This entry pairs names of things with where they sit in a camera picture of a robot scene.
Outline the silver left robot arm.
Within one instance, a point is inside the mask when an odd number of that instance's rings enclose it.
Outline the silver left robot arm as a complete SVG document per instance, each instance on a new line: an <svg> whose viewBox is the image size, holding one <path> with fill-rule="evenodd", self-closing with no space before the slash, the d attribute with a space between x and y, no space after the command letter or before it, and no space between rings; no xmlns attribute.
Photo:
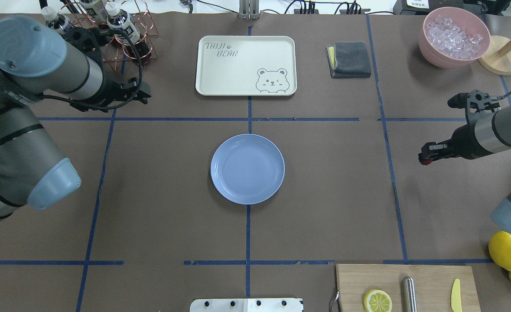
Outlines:
<svg viewBox="0 0 511 312"><path fill-rule="evenodd" d="M0 221L27 204L50 207L81 185L31 105L53 99L108 112L131 101L147 104L142 68L126 84L104 69L100 44L117 33L77 27L61 35L29 16L0 19Z"/></svg>

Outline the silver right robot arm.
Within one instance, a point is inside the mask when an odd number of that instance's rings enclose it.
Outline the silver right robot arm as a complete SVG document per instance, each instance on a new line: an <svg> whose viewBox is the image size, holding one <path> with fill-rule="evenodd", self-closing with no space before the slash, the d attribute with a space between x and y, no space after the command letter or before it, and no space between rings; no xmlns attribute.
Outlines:
<svg viewBox="0 0 511 312"><path fill-rule="evenodd" d="M458 157L471 160L511 150L511 106L501 108L498 102L478 90L452 97L448 105L465 109L467 123L449 140L424 144L418 155L420 164ZM511 193L493 210L491 219L511 234Z"/></svg>

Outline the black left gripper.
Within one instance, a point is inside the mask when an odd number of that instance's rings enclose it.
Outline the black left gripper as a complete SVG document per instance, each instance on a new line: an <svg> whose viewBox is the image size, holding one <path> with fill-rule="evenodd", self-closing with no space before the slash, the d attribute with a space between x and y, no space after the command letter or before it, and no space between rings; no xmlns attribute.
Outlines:
<svg viewBox="0 0 511 312"><path fill-rule="evenodd" d="M150 85L139 78L130 78L127 83L117 83L111 81L106 89L101 93L103 95L102 107L109 107L115 101L140 101L147 104L147 99L152 96Z"/></svg>

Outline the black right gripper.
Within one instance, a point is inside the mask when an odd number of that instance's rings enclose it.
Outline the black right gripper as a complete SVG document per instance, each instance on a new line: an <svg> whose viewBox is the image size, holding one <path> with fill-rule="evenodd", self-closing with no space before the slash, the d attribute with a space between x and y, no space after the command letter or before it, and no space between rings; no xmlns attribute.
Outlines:
<svg viewBox="0 0 511 312"><path fill-rule="evenodd" d="M461 150L458 146L458 140L453 138L443 142L427 142L420 149L418 160L420 164L427 166L440 159L462 157Z"/></svg>

